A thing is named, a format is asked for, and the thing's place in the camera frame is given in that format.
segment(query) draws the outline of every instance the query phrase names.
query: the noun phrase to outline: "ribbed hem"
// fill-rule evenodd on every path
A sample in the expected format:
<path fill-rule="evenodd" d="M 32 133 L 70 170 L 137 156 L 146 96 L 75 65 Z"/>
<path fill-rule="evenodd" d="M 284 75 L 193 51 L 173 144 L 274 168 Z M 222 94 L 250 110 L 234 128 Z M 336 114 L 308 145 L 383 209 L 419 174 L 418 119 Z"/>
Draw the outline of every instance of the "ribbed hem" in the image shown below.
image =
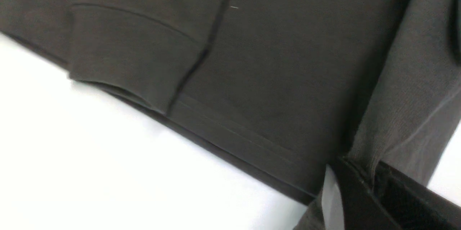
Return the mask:
<path fill-rule="evenodd" d="M 321 188 L 318 183 L 324 177 L 325 164 L 301 160 L 186 95 L 180 95 L 168 119 L 278 179 L 282 192 L 300 202 L 308 204 Z"/>
<path fill-rule="evenodd" d="M 167 127 L 171 128 L 174 130 L 176 133 L 179 133 L 183 137 L 186 137 L 190 141 L 194 142 L 198 146 L 202 147 L 203 149 L 209 151 L 210 153 L 218 156 L 219 158 L 223 159 L 224 161 L 228 162 L 229 164 L 232 164 L 236 168 L 240 169 L 241 171 L 245 172 L 249 176 L 252 176 L 253 178 L 263 182 L 264 184 L 267 184 L 268 186 L 272 187 L 273 189 L 281 192 L 282 194 L 290 197 L 291 199 L 294 199 L 298 202 L 301 202 L 305 205 L 308 205 L 313 199 L 314 195 L 306 193 L 303 190 L 300 190 L 296 187 L 293 187 L 290 184 L 287 184 L 280 179 L 277 179 L 276 177 L 272 176 L 271 174 L 260 170 L 259 168 L 253 166 L 252 164 L 247 163 L 246 161 L 242 160 L 239 156 L 235 156 L 228 151 L 218 147 L 216 143 L 212 143 L 209 140 L 199 136 L 196 132 L 189 131 L 183 126 L 179 125 L 176 122 L 173 122 L 171 119 L 164 117 L 163 115 L 153 111 L 153 110 L 148 110 L 147 108 L 138 105 L 134 102 L 131 102 L 127 100 L 126 98 L 123 97 L 118 97 L 117 95 L 114 95 L 114 97 L 122 100 L 123 102 L 127 103 L 128 105 L 131 105 L 132 107 L 136 108 L 137 110 L 143 112 L 144 114 L 148 115 L 149 117 L 157 120 L 158 122 L 162 123 L 163 125 L 166 125 Z"/>

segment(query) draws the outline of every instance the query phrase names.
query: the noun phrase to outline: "white background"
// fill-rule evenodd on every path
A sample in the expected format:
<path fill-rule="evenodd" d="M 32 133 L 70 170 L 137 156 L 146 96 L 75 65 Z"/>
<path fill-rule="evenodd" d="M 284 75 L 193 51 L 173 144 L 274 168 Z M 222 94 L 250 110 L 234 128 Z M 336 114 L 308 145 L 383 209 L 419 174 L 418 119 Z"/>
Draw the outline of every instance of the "white background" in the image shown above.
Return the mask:
<path fill-rule="evenodd" d="M 288 230 L 306 210 L 0 35 L 0 230 Z M 461 132 L 430 188 L 461 205 Z"/>

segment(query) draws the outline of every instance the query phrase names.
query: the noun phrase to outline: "dark gray sweatshirt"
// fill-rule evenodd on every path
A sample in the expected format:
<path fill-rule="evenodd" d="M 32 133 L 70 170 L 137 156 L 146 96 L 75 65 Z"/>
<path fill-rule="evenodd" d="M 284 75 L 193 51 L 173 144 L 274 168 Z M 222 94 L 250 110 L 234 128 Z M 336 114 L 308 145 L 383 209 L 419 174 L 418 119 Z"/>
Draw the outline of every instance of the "dark gray sweatshirt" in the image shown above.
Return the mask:
<path fill-rule="evenodd" d="M 0 0 L 0 31 L 308 204 L 337 155 L 428 183 L 461 118 L 458 14 L 457 0 Z"/>

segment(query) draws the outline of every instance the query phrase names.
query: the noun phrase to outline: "stitching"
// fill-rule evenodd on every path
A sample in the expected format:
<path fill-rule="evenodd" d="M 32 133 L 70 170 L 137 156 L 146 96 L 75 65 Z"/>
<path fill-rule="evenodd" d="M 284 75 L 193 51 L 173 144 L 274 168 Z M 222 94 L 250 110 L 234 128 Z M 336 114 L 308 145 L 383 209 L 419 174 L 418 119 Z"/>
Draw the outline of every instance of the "stitching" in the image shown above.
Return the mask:
<path fill-rule="evenodd" d="M 189 105 L 185 104 L 184 102 L 178 100 L 178 104 L 183 105 L 184 107 L 186 107 L 186 108 L 192 110 L 194 113 L 197 113 L 198 115 L 202 116 L 203 118 L 206 118 L 206 119 L 209 120 L 210 122 L 212 122 L 212 123 L 218 125 L 219 127 L 225 129 L 226 131 L 229 131 L 230 133 L 233 133 L 233 134 L 235 134 L 235 135 L 237 135 L 237 136 L 239 136 L 239 137 L 241 137 L 241 138 L 243 138 L 243 139 L 249 141 L 250 143 L 253 143 L 253 144 L 256 145 L 256 146 L 258 146 L 258 147 L 260 147 L 260 148 L 263 148 L 264 150 L 269 151 L 269 152 L 272 153 L 272 154 L 277 155 L 278 157 L 282 158 L 282 159 L 283 159 L 284 161 L 286 161 L 287 163 L 293 164 L 292 161 L 290 161 L 290 160 L 288 160 L 287 158 L 281 156 L 280 154 L 275 153 L 274 151 L 272 151 L 272 150 L 270 150 L 270 149 L 267 149 L 267 148 L 265 148 L 264 146 L 262 146 L 262 145 L 260 145 L 260 144 L 258 144 L 258 143 L 255 143 L 254 141 L 248 139 L 247 137 L 244 137 L 244 136 L 238 134 L 237 132 L 234 132 L 234 131 L 230 130 L 229 128 L 225 127 L 224 125 L 221 125 L 219 122 L 217 122 L 217 121 L 211 119 L 210 117 L 208 117 L 208 116 L 206 116 L 206 115 L 203 115 L 203 114 L 200 113 L 200 112 L 197 112 L 197 111 L 194 110 L 192 107 L 190 107 Z M 298 157 L 298 156 L 293 155 L 293 158 L 295 158 L 295 159 L 297 159 L 297 160 L 299 160 L 299 161 L 302 161 L 301 158 Z"/>
<path fill-rule="evenodd" d="M 459 83 L 455 84 L 455 87 L 458 87 L 458 88 L 453 93 L 451 93 L 451 95 L 448 95 L 447 97 L 445 97 L 445 99 L 443 99 L 441 101 L 440 105 L 438 105 L 435 108 L 435 110 L 429 114 L 429 116 L 420 124 L 420 126 L 418 128 L 416 128 L 416 130 L 410 136 L 408 136 L 406 139 L 404 139 L 398 145 L 395 145 L 395 146 L 383 146 L 382 148 L 379 148 L 377 150 L 377 152 L 376 152 L 376 155 L 374 156 L 374 158 L 372 159 L 372 161 L 370 163 L 372 171 L 375 171 L 379 161 L 382 159 L 382 157 L 385 155 L 385 153 L 389 153 L 390 151 L 395 150 L 396 146 L 405 146 L 405 145 L 407 145 L 408 142 L 413 140 L 418 135 L 418 133 L 421 132 L 423 127 L 428 122 L 430 122 L 430 120 L 433 118 L 433 116 L 435 116 L 439 112 L 439 110 L 444 108 L 453 99 L 455 99 L 458 96 L 458 94 L 461 93 L 461 87 L 459 87 L 459 85 L 460 85 Z"/>
<path fill-rule="evenodd" d="M 145 18 L 145 19 L 154 21 L 155 23 L 158 23 L 160 25 L 163 25 L 166 28 L 169 28 L 170 30 L 175 31 L 175 32 L 181 34 L 182 36 L 188 38 L 189 40 L 191 40 L 194 43 L 197 43 L 197 44 L 199 43 L 198 40 L 196 40 L 195 38 L 193 38 L 189 34 L 184 33 L 183 31 L 181 31 L 178 28 L 168 24 L 167 22 L 159 20 L 159 19 L 156 19 L 156 18 L 153 18 L 152 16 L 149 16 L 149 15 L 147 15 L 145 13 L 142 13 L 141 11 L 138 11 L 138 10 L 128 9 L 126 7 L 122 8 L 122 7 L 112 5 L 112 4 L 107 4 L 107 3 L 100 4 L 100 3 L 89 3 L 89 2 L 77 2 L 77 3 L 72 4 L 72 7 L 78 7 L 78 6 L 100 7 L 100 8 L 106 8 L 106 9 L 110 9 L 110 10 L 117 10 L 117 11 L 129 13 L 129 14 L 133 14 L 133 15 L 136 15 L 136 16 L 140 16 L 142 18 Z"/>
<path fill-rule="evenodd" d="M 222 23 L 222 21 L 224 19 L 224 14 L 225 14 L 226 10 L 229 9 L 228 6 L 229 6 L 230 1 L 231 0 L 222 0 L 221 1 L 221 5 L 219 6 L 218 13 L 217 13 L 216 18 L 214 19 L 213 24 L 211 26 L 211 31 L 210 31 L 210 34 L 209 34 L 209 37 L 208 37 L 208 41 L 207 41 L 203 51 L 201 51 L 201 53 L 199 54 L 198 60 L 191 67 L 191 69 L 189 69 L 189 72 L 187 72 L 186 75 L 184 75 L 184 77 L 178 83 L 178 87 L 176 87 L 176 91 L 175 91 L 173 97 L 170 100 L 170 105 L 168 106 L 166 116 L 170 115 L 171 109 L 173 108 L 174 103 L 177 102 L 180 93 L 183 91 L 183 89 L 186 86 L 189 79 L 192 77 L 192 75 L 194 75 L 194 73 L 200 68 L 200 66 L 203 64 L 203 62 L 205 62 L 205 60 L 209 56 L 209 54 L 210 54 L 210 52 L 211 52 L 211 50 L 213 48 L 214 42 L 216 41 L 216 36 L 218 34 L 218 31 L 219 31 L 219 28 L 221 26 L 221 23 Z"/>
<path fill-rule="evenodd" d="M 187 100 L 189 100 L 189 101 L 193 101 L 193 102 L 196 103 L 196 105 L 201 105 L 201 106 L 203 106 L 203 107 L 201 107 L 201 109 L 206 108 L 206 109 L 208 109 L 210 112 L 215 112 L 214 109 L 210 108 L 209 106 L 205 105 L 204 103 L 202 103 L 202 102 L 200 102 L 200 101 L 198 101 L 198 100 L 196 100 L 196 99 L 194 99 L 194 98 L 192 98 L 192 97 L 189 97 L 189 96 L 186 95 L 186 94 L 181 94 L 181 98 L 187 99 Z M 183 105 L 186 105 L 186 104 L 185 104 L 183 101 L 181 101 L 181 100 L 178 100 L 178 102 L 180 102 L 180 103 L 183 104 Z M 230 120 L 228 117 L 224 117 L 224 116 L 221 115 L 221 114 L 219 114 L 219 115 L 222 116 L 222 118 L 223 118 L 226 122 L 231 123 L 231 124 L 235 125 L 236 127 L 239 127 L 242 131 L 247 131 L 247 132 L 249 132 L 249 133 L 253 133 L 253 134 L 256 135 L 257 137 L 259 137 L 259 138 L 261 138 L 261 139 L 263 139 L 263 140 L 265 140 L 265 141 L 267 141 L 267 142 L 273 144 L 273 145 L 276 146 L 277 148 L 281 148 L 281 149 L 283 149 L 284 151 L 290 153 L 290 155 L 293 155 L 293 156 L 297 157 L 298 159 L 301 159 L 301 157 L 296 156 L 296 154 L 295 154 L 292 150 L 286 149 L 286 148 L 283 147 L 283 146 L 278 146 L 278 145 L 276 145 L 275 143 L 273 143 L 271 140 L 269 140 L 268 138 L 266 138 L 266 137 L 264 137 L 264 136 L 262 136 L 262 135 L 260 135 L 260 134 L 258 134 L 258 133 L 255 133 L 254 131 L 252 131 L 252 130 L 246 128 L 245 126 L 243 126 L 243 125 L 241 125 L 241 124 L 239 124 L 239 123 L 237 123 L 237 122 L 235 122 L 235 121 Z M 227 129 L 227 127 L 226 127 L 225 125 L 222 125 L 222 124 L 219 123 L 218 121 L 216 121 L 216 120 L 214 120 L 214 119 L 211 119 L 211 118 L 209 118 L 209 117 L 207 117 L 207 116 L 205 116 L 205 117 L 208 118 L 209 120 L 211 120 L 211 121 L 213 121 L 213 122 L 215 122 L 215 123 L 217 123 L 217 124 L 219 124 L 219 125 L 225 127 L 225 128 Z"/>

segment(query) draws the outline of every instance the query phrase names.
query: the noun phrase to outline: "sweatshirt sleeve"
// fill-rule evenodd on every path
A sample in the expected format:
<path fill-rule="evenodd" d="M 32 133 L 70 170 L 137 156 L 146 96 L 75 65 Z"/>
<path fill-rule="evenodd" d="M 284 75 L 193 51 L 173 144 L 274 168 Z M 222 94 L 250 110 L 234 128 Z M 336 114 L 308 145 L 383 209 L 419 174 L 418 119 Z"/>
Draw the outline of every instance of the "sweatshirt sleeve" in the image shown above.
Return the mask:
<path fill-rule="evenodd" d="M 223 0 L 70 0 L 70 77 L 166 113 Z"/>
<path fill-rule="evenodd" d="M 427 185 L 461 119 L 458 0 L 411 0 L 348 159 L 379 161 Z M 295 230 L 324 230 L 320 193 Z"/>

